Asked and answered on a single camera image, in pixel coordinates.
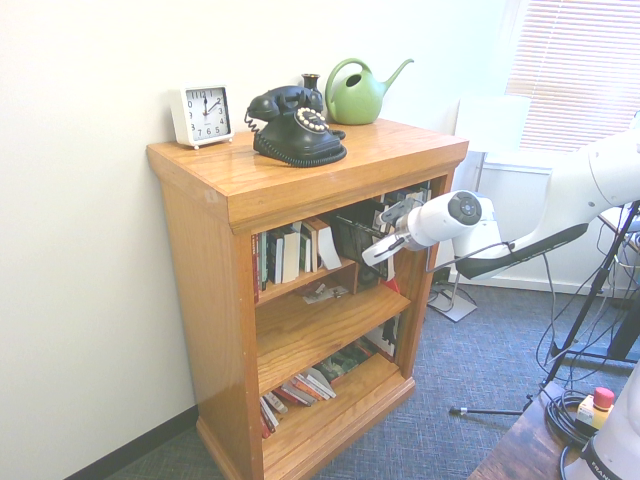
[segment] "alarm clock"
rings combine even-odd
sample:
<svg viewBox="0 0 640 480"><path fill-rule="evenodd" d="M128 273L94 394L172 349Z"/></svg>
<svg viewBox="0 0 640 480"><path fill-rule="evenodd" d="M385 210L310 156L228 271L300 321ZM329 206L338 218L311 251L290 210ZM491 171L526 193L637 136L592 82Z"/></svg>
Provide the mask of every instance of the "alarm clock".
<svg viewBox="0 0 640 480"><path fill-rule="evenodd" d="M226 85L190 85L169 90L169 104L178 143L198 149L200 145L232 139Z"/></svg>

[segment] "rotary dial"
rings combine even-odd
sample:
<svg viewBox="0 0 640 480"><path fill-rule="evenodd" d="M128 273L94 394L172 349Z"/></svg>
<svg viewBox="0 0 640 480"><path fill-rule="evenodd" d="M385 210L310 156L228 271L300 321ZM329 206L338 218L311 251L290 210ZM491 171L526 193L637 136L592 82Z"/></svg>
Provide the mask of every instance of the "rotary dial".
<svg viewBox="0 0 640 480"><path fill-rule="evenodd" d="M299 108L295 117L296 122L310 132L324 133L329 131L329 125L325 122L324 117L315 110L307 107Z"/></svg>

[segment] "window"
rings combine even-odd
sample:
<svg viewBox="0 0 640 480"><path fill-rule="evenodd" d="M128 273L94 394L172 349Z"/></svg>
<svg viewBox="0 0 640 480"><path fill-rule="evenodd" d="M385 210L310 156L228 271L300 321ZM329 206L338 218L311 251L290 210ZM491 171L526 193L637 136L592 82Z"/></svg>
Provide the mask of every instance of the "window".
<svg viewBox="0 0 640 480"><path fill-rule="evenodd" d="M640 110L640 0L531 0L506 93L532 99L523 150L626 130Z"/></svg>

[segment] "metal stand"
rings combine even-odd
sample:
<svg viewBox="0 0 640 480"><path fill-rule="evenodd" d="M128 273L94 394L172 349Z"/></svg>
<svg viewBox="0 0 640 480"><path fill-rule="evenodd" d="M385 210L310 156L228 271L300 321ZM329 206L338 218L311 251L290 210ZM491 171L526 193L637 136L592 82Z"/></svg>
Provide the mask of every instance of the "metal stand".
<svg viewBox="0 0 640 480"><path fill-rule="evenodd" d="M454 323L458 323L464 317L476 310L478 307L471 302L468 302L462 297L459 297L458 285L460 284L460 273L456 275L456 281L453 284L453 292L443 290L438 292L438 296L435 300L429 302L429 306L436 312L444 315Z"/></svg>
<svg viewBox="0 0 640 480"><path fill-rule="evenodd" d="M589 295L587 296L587 300L584 302L584 305L582 306L582 309L580 310L580 313L578 314L576 321L573 323L573 327L571 327L571 331L567 335L567 338L564 341L564 345L562 346L562 348L558 348L557 345L555 344L551 346L551 355L557 356L557 358L555 362L553 362L553 366L549 371L549 375L547 375L547 378L543 383L544 386L547 386L549 382L551 382L556 377L558 370L562 365L562 361L567 356L567 354L571 353L574 355L581 354L581 355L592 356L592 357L596 356L593 353L587 354L586 352L583 353L583 352L571 351L570 347L571 345L573 345L573 340L576 338L576 335L578 334L578 330L580 329L585 318L587 317L587 313L589 313L589 309L591 308L593 301L596 299L596 296L598 295L598 293L600 293L600 291L602 290L602 287L604 286L604 282L609 277L609 273L611 271L611 265L613 265L613 262L616 261L615 257L618 250L620 249L620 245L622 245L622 242L624 241L624 238L627 235L627 232L629 231L629 227L631 227L631 223L633 222L633 219L638 213L640 213L640 200L633 203L633 205L631 206L631 211L629 212L629 216L625 220L624 225L622 226L620 231L616 234L613 244L611 245L609 252L607 252L607 256L605 257L605 260L602 266L598 270L598 273L596 274L596 278L593 280L593 283L591 284L591 289L589 290ZM597 358L616 360L616 358L613 358L608 354L606 354L604 357L598 356Z"/></svg>
<svg viewBox="0 0 640 480"><path fill-rule="evenodd" d="M476 179L476 189L474 192L477 192L480 188L480 179L482 178L482 169L484 168L484 161L487 158L487 152L482 152L482 157L480 158L480 164L478 165L478 178Z"/></svg>
<svg viewBox="0 0 640 480"><path fill-rule="evenodd" d="M602 287L604 286L604 282L606 282L607 278L609 277L611 266L613 265L613 262L615 262L616 253L620 249L620 245L622 245L622 242L624 241L624 238L627 232L629 231L629 227L631 226L631 223L633 222L634 217L638 213L640 213L640 200L633 203L631 207L631 212L629 213L629 216L624 222L623 227L620 229L619 232L617 232L616 237L613 241L613 244L611 245L609 252L607 252L607 256L605 257L605 260L602 263L602 266L596 273L596 278L593 280L593 283L591 284L589 295L587 296L587 299L584 302L584 305L582 306L580 313L576 317L576 320L573 323L573 327L571 327L571 331L567 335L567 338L562 348L558 348L557 345L555 345L555 343L551 346L551 355L557 356L557 358L553 363L553 366L551 367L551 370L549 371L547 378L544 380L542 384L543 387L546 387L556 377L558 370L562 365L562 361L569 353L572 353L574 355L578 353L581 355L585 355L585 353L583 352L571 351L570 347L573 344L573 340L576 338L576 335L578 334L578 330L580 330L580 327L584 323L584 320L587 317L587 314L589 313L589 309L591 308L591 305L596 299L596 296L601 292ZM615 358L608 355L604 357L600 356L598 358L607 358L611 360L616 360ZM484 415L520 415L524 413L524 411L529 407L529 405L531 405L531 402L532 402L531 398L532 398L531 395L527 395L527 399L529 399L529 402L524 406L521 412L517 410L485 410L485 409L472 409L472 408L466 408L466 407L451 407L451 409L449 409L449 413L455 414L455 415L465 415L467 413L479 413Z"/></svg>

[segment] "floor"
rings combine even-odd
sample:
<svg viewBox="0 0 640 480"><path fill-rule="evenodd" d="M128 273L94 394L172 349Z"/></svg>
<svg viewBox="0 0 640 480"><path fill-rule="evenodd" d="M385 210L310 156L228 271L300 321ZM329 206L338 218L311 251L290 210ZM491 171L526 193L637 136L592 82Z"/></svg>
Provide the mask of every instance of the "floor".
<svg viewBox="0 0 640 480"><path fill-rule="evenodd" d="M452 405L518 409L527 394L537 393L546 374L536 364L535 353L549 325L551 294L473 286L465 290L479 308L460 323L454 324L433 310L427 313L414 371L416 393L314 480L466 479L513 424L514 417L459 418L450 416L448 410ZM558 295L556 311L569 299L569 295ZM584 297L576 297L556 322L560 342L583 301ZM598 334L618 314L608 305L603 310ZM544 345L548 348L548 339ZM574 378L598 366L595 361L581 362ZM559 377L565 378L568 371L563 367ZM630 373L627 364L607 364L574 387L588 392L606 385L618 394ZM195 429L109 478L204 479L223 477Z"/></svg>

